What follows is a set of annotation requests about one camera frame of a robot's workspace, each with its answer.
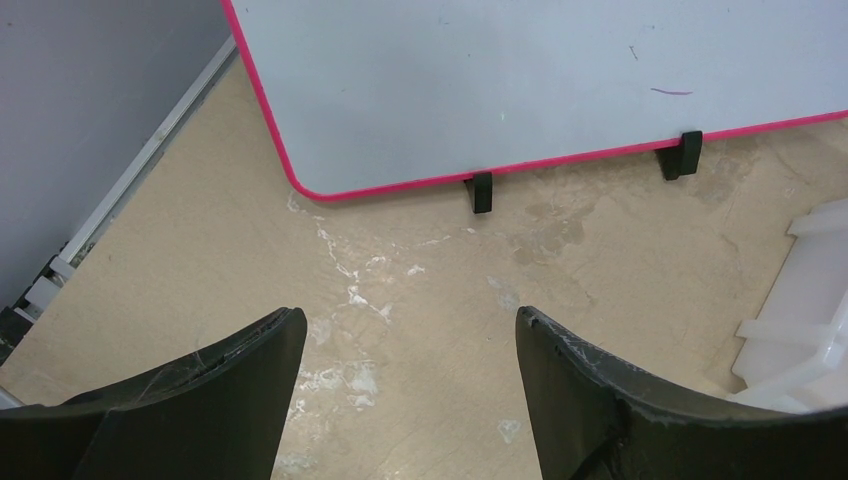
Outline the aluminium frame rail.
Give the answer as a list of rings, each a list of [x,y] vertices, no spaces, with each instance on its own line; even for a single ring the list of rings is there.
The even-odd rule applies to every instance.
[[[1,361],[6,362],[59,291],[105,234],[238,54],[228,37],[118,177],[80,229],[52,256],[30,286],[1,311]]]

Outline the pink framed whiteboard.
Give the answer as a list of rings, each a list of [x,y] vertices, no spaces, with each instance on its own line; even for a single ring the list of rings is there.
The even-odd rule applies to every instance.
[[[341,201],[847,114],[843,1],[226,1],[283,170]]]

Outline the white plastic bin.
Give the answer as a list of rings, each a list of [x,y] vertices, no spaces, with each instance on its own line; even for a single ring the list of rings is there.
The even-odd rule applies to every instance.
[[[793,414],[847,404],[847,202],[792,220],[794,243],[754,319],[732,372],[745,383],[728,400]]]

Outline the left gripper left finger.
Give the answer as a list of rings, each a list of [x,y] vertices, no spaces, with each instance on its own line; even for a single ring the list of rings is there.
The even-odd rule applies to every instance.
[[[5,479],[268,479],[307,335],[281,308],[55,406],[1,414]]]

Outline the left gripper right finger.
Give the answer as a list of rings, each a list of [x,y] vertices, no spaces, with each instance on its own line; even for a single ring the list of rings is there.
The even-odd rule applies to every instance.
[[[532,306],[515,323],[546,479],[843,479],[847,411],[793,415],[677,385]]]

